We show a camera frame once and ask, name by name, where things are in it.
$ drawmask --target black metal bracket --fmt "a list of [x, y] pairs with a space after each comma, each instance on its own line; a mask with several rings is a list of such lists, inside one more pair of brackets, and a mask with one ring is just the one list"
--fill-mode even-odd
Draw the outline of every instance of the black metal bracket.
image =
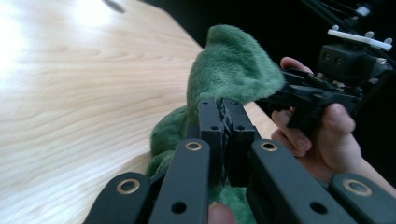
[[396, 223], [396, 200], [368, 179], [339, 174], [317, 181], [280, 143], [261, 139], [231, 99], [200, 103], [199, 127], [165, 172], [118, 175], [84, 223], [206, 223], [208, 188], [246, 187], [258, 223]]

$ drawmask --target wooden table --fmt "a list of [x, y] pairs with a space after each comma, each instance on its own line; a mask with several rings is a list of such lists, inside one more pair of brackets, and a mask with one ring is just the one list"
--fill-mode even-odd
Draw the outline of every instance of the wooden table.
[[145, 172], [150, 131], [186, 104], [201, 48], [164, 11], [118, 3], [0, 3], [0, 223], [81, 223], [112, 177]]

